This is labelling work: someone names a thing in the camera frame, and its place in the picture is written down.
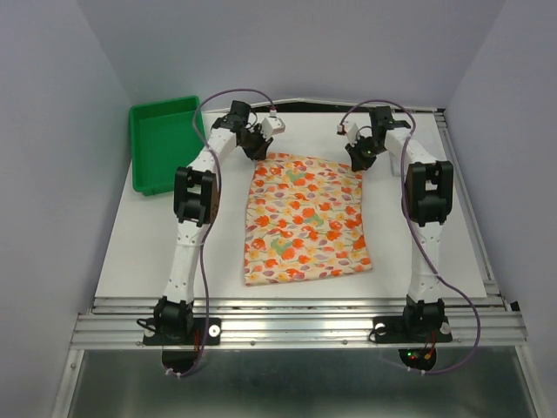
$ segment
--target gray floor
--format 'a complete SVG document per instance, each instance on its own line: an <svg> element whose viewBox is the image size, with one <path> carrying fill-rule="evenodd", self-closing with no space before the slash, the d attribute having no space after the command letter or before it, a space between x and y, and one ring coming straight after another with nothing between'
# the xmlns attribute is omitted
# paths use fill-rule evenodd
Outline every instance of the gray floor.
<svg viewBox="0 0 557 418"><path fill-rule="evenodd" d="M436 367L467 349L441 348ZM397 360L396 350L384 350ZM419 376L379 350L210 352L203 369L167 377L157 351L85 355L72 417L530 417L511 347L482 348L456 373Z"/></svg>

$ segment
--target metal frame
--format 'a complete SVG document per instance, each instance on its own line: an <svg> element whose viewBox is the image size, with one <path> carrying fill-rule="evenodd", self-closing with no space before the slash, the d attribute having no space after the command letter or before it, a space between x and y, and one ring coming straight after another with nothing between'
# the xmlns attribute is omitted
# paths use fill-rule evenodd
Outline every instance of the metal frame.
<svg viewBox="0 0 557 418"><path fill-rule="evenodd" d="M284 102L308 103L339 102L289 99ZM436 109L413 109L431 112L435 116L447 156L453 161L457 188L464 202L465 214L471 220L471 229L479 246L488 280L484 282L486 298L474 298L473 302L482 318L481 346L516 347L520 366L525 376L535 413L550 417L551 412L540 389L535 366L527 346L527 330L520 312L510 312L494 281L493 270L473 208L464 185L460 166L443 113ZM77 385L77 377L84 350L114 349L160 349L142 344L143 332L136 319L152 313L154 299L96 298L87 314L79 315L70 343L70 352L64 376L60 384L53 417L67 416L71 399ZM476 323L466 302L447 299L446 315L451 323L452 343L444 347L470 347L476 335ZM221 345L209 349L323 349L323 348L382 348L400 345L377 345L367 337L373 329L372 317L380 314L400 314L406 301L400 299L349 299L349 300L226 300L211 299L210 312L223 320ZM196 300L194 314L205 314L205 301ZM165 347L164 349L183 349Z"/></svg>

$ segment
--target orange floral fabric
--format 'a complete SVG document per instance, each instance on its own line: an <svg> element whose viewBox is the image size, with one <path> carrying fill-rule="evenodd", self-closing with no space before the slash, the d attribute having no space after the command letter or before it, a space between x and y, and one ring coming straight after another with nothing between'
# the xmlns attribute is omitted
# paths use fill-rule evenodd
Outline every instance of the orange floral fabric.
<svg viewBox="0 0 557 418"><path fill-rule="evenodd" d="M247 205L245 284L369 270L361 196L362 176L349 165L284 153L259 161Z"/></svg>

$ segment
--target orange flower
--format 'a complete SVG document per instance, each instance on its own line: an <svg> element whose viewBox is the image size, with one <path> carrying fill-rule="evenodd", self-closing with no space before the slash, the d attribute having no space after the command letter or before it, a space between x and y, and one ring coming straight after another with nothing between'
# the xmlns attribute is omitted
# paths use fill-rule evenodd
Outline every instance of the orange flower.
<svg viewBox="0 0 557 418"><path fill-rule="evenodd" d="M278 266L278 265L279 265L279 263L275 259L268 259L265 262L265 266L269 267L269 268L272 268L272 267L275 267L275 266Z"/></svg>
<svg viewBox="0 0 557 418"><path fill-rule="evenodd" d="M294 258L295 255L296 255L296 252L294 251L294 249L291 246L289 246L288 248L286 248L284 250L281 257L282 257L282 260L291 260L291 259Z"/></svg>
<svg viewBox="0 0 557 418"><path fill-rule="evenodd" d="M294 248L303 248L304 247L304 240L300 239L300 238L296 238L293 242L292 242L292 246Z"/></svg>
<svg viewBox="0 0 557 418"><path fill-rule="evenodd" d="M253 242L252 242L252 247L256 248L258 250L265 250L266 249L265 242L261 238L254 239Z"/></svg>
<svg viewBox="0 0 557 418"><path fill-rule="evenodd" d="M355 220L351 220L351 219L347 219L346 222L345 222L345 226L348 229L354 229L358 225L359 225L358 222L356 222Z"/></svg>
<svg viewBox="0 0 557 418"><path fill-rule="evenodd" d="M299 273L299 270L296 270L295 268L287 268L286 272L290 277L292 277L294 274Z"/></svg>
<svg viewBox="0 0 557 418"><path fill-rule="evenodd" d="M269 225L269 217L267 215L260 216L259 218L255 219L255 223L259 226L267 226Z"/></svg>
<svg viewBox="0 0 557 418"><path fill-rule="evenodd" d="M364 236L360 235L352 246L354 250L361 250L362 248L366 248L366 240L364 239Z"/></svg>
<svg viewBox="0 0 557 418"><path fill-rule="evenodd" d="M312 207L307 207L306 209L304 209L302 211L302 215L304 215L304 218L310 218L315 214L315 211L313 210Z"/></svg>
<svg viewBox="0 0 557 418"><path fill-rule="evenodd" d="M334 241L339 236L340 236L340 232L338 231L329 231L327 233L327 239L329 239L330 241Z"/></svg>
<svg viewBox="0 0 557 418"><path fill-rule="evenodd" d="M330 220L329 227L331 227L331 229L336 229L338 231L342 229L342 224L336 220Z"/></svg>

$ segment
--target floral pattern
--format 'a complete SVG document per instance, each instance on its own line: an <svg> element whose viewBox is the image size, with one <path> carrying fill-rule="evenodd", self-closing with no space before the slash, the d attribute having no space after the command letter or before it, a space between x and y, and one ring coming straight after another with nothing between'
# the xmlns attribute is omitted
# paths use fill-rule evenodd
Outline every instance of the floral pattern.
<svg viewBox="0 0 557 418"><path fill-rule="evenodd" d="M270 153L259 161L247 204L247 286L324 279L372 267L349 165Z"/></svg>

